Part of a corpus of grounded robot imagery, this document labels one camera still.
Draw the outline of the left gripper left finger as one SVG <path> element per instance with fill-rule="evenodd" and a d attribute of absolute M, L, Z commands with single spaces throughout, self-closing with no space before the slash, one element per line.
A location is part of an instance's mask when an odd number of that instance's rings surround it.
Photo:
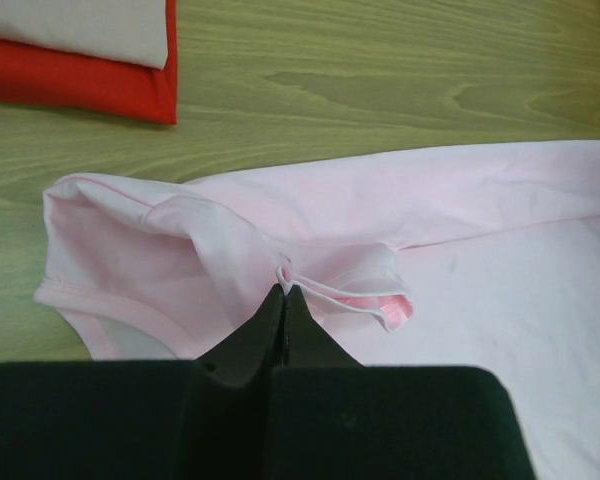
<path fill-rule="evenodd" d="M 242 387 L 268 371 L 278 355 L 285 295 L 274 285 L 255 314 L 224 340 L 195 360 L 212 380 Z"/>

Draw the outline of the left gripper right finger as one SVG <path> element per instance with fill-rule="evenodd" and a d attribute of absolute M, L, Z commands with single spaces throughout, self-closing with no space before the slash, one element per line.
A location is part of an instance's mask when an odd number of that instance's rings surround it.
<path fill-rule="evenodd" d="M 362 367 L 313 318 L 299 286 L 293 286 L 285 297 L 282 364 L 296 368 Z"/>

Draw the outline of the light pink t-shirt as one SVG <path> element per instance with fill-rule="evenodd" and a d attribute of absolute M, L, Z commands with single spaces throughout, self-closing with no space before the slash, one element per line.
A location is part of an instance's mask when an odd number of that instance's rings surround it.
<path fill-rule="evenodd" d="M 365 365 L 474 365 L 542 479 L 600 479 L 600 141 L 461 145 L 43 195 L 35 300 L 96 360 L 194 359 L 273 285 Z"/>

